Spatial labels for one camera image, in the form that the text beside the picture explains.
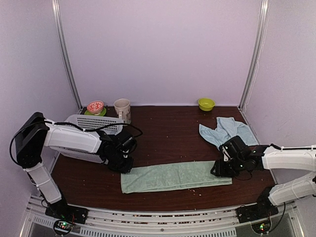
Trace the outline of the light blue towel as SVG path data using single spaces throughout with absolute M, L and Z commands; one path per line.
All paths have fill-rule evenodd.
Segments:
M 248 146 L 258 145 L 258 141 L 252 133 L 250 127 L 243 122 L 236 121 L 233 117 L 217 117 L 217 127 L 211 129 L 199 124 L 199 134 L 208 143 L 219 148 L 229 139 L 239 136 Z

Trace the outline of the white plastic basket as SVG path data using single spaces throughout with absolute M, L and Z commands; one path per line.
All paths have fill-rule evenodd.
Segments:
M 123 120 L 113 117 L 71 115 L 66 119 L 66 122 L 73 123 L 84 129 L 96 129 L 112 123 L 123 123 Z M 118 135 L 122 131 L 122 128 L 122 125 L 113 125 L 102 129 L 102 131 L 104 131 L 107 135 Z M 90 153 L 85 150 L 60 146 L 51 146 L 50 148 L 67 157 L 77 158 L 94 163 L 102 162 L 101 158 L 96 153 Z

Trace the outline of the green panda towel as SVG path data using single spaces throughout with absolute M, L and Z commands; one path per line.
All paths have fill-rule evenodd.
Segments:
M 231 185 L 232 178 L 210 173 L 214 164 L 214 161 L 192 161 L 133 168 L 121 175 L 121 191 L 131 194 Z

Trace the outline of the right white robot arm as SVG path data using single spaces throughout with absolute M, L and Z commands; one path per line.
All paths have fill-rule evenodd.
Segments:
M 252 173 L 254 170 L 297 169 L 309 171 L 308 174 L 274 185 L 262 192 L 258 203 L 253 207 L 253 214 L 265 217 L 272 206 L 314 196 L 316 194 L 316 147 L 285 148 L 276 145 L 223 144 L 220 146 L 222 157 L 215 161 L 210 173 L 217 177 L 234 178 L 241 172 Z

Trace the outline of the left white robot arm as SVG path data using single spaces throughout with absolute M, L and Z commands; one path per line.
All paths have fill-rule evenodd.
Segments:
M 71 208 L 62 199 L 62 192 L 43 164 L 43 147 L 59 153 L 107 165 L 118 173 L 129 173 L 133 166 L 130 153 L 136 147 L 135 137 L 124 130 L 120 118 L 71 115 L 55 122 L 35 112 L 14 134 L 9 151 L 12 161 L 27 172 L 44 196 L 51 210 L 60 219 L 71 215 Z

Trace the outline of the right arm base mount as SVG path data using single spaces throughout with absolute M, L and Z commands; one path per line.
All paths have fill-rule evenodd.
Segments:
M 240 224 L 249 222 L 254 233 L 266 235 L 273 229 L 272 216 L 278 214 L 278 208 L 264 198 L 255 204 L 238 207 L 236 214 Z

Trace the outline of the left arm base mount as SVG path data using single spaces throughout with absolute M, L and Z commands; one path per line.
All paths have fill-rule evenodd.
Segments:
M 68 235 L 76 224 L 85 224 L 88 209 L 69 205 L 63 197 L 55 203 L 47 203 L 45 215 L 55 218 L 53 231 L 61 237 Z

